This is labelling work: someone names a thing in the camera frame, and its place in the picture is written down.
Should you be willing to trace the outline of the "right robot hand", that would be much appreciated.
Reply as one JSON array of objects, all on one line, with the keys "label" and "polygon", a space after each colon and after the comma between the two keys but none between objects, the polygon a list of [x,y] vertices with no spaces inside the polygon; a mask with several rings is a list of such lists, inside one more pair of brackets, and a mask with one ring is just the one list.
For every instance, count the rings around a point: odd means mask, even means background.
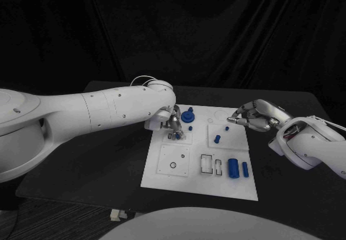
[{"label": "right robot hand", "polygon": [[257,132],[268,132],[270,129],[279,130],[292,118],[292,115],[278,105],[263,99],[256,99],[234,110],[226,121]]}]

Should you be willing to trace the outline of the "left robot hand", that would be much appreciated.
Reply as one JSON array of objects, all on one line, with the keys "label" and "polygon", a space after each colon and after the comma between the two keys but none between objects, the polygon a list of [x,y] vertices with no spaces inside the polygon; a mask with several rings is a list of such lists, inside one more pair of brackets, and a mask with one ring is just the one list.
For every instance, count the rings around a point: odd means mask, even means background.
[{"label": "left robot hand", "polygon": [[180,116],[180,107],[174,105],[168,120],[159,124],[162,129],[171,129],[171,134],[174,135],[175,140],[182,140],[185,138],[180,123]]}]

